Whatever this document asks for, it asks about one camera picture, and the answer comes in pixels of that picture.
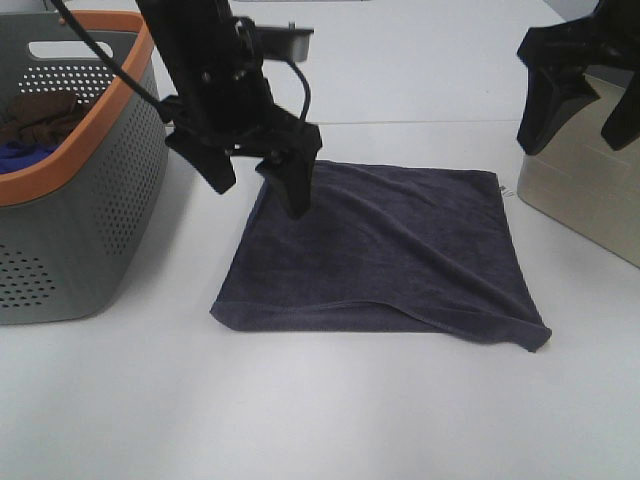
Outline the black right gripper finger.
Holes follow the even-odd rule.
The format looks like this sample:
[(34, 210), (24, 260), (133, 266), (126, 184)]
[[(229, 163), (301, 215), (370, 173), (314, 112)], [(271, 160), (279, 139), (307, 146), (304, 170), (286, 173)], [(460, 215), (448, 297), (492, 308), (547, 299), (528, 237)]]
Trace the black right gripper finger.
[(539, 154), (559, 130), (599, 94), (579, 65), (530, 68), (517, 140), (526, 154)]
[(639, 139), (639, 94), (639, 73), (636, 72), (601, 130), (601, 136), (612, 150), (622, 150)]

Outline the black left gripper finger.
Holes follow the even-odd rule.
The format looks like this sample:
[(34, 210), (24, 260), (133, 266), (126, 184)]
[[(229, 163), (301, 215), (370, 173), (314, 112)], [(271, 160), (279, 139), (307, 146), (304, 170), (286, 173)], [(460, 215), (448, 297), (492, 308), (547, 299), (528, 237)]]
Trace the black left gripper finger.
[(218, 194), (224, 194), (235, 183), (236, 176), (226, 152), (205, 144), (198, 136), (174, 130), (165, 144), (182, 156)]
[(319, 127), (305, 123), (294, 135), (291, 147), (276, 150), (256, 167), (292, 219), (299, 219), (310, 208), (313, 169), (320, 149)]

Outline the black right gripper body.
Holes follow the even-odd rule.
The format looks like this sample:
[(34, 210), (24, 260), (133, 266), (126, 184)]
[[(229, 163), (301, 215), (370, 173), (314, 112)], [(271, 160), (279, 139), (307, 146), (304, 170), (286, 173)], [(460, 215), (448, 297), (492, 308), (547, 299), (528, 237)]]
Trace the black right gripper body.
[(604, 66), (639, 71), (639, 2), (600, 1), (581, 18), (531, 27), (517, 50), (532, 70), (578, 71)]

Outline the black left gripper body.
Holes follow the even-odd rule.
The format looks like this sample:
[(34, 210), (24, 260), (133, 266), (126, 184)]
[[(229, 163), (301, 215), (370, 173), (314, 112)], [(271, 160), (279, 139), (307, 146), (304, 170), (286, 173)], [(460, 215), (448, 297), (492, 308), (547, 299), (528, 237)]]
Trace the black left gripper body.
[(253, 20), (234, 15), (226, 1), (137, 6), (176, 89), (160, 103), (174, 130), (223, 150), (293, 145), (295, 117), (275, 104)]

